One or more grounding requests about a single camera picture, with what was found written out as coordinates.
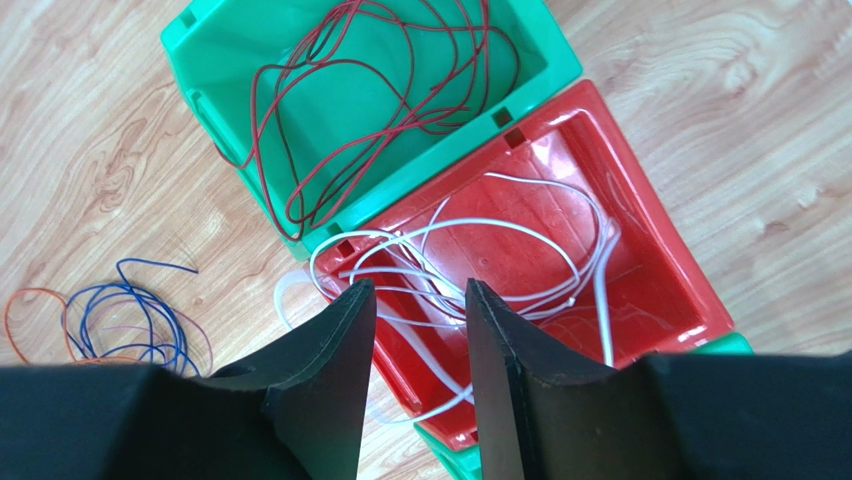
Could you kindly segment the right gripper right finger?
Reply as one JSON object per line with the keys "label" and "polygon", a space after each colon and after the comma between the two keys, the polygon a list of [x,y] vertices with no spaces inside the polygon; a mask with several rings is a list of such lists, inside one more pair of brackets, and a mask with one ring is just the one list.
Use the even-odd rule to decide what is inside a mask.
{"label": "right gripper right finger", "polygon": [[847,479],[851,357],[652,354],[605,366],[466,288],[487,479]]}

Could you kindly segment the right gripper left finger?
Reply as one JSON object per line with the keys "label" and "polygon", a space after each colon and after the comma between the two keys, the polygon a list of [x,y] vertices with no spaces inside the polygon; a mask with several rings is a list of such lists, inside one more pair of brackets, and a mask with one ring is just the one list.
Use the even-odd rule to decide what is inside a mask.
{"label": "right gripper left finger", "polygon": [[144,363],[1,371],[5,479],[353,479],[374,349],[370,280],[209,377]]}

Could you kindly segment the near green plastic bin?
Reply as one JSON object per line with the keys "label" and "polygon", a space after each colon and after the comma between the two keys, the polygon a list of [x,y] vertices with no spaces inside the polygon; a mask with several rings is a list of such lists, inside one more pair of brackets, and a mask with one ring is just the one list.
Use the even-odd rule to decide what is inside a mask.
{"label": "near green plastic bin", "polygon": [[[753,355],[748,340],[733,332],[693,350],[695,354]],[[424,427],[415,425],[414,430],[431,452],[441,462],[449,475],[456,480],[482,480],[482,465],[479,445],[454,451],[432,436]]]}

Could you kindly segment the green plastic bin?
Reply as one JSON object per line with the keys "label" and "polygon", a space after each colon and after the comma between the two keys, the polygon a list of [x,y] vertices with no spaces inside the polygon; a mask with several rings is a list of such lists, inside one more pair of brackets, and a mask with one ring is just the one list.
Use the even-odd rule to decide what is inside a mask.
{"label": "green plastic bin", "polygon": [[161,42],[299,260],[582,74],[542,1],[193,1]]}
{"label": "green plastic bin", "polygon": [[[695,354],[753,355],[748,340],[733,332],[693,350]],[[431,452],[441,462],[449,475],[456,480],[482,480],[482,465],[479,445],[454,451],[432,436],[424,427],[415,425],[414,430]]]}

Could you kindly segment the red plastic bin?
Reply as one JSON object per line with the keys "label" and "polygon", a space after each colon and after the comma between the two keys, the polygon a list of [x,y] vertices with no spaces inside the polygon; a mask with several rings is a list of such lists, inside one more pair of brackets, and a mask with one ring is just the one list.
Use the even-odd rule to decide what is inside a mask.
{"label": "red plastic bin", "polygon": [[[603,356],[593,269],[597,225],[620,238],[605,267],[614,362],[688,351],[733,320],[677,232],[596,85],[582,80],[370,220],[315,262],[330,294],[374,281],[375,365],[403,409],[454,451],[478,441],[467,332],[441,298],[486,282],[516,311]],[[436,287],[439,297],[423,291]]]}

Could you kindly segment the far green plastic bin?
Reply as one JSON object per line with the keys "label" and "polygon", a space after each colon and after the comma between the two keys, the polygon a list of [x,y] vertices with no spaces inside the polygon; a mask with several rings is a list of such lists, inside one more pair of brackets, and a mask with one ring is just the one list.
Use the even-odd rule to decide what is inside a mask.
{"label": "far green plastic bin", "polygon": [[193,1],[161,42],[299,260],[582,74],[542,1]]}

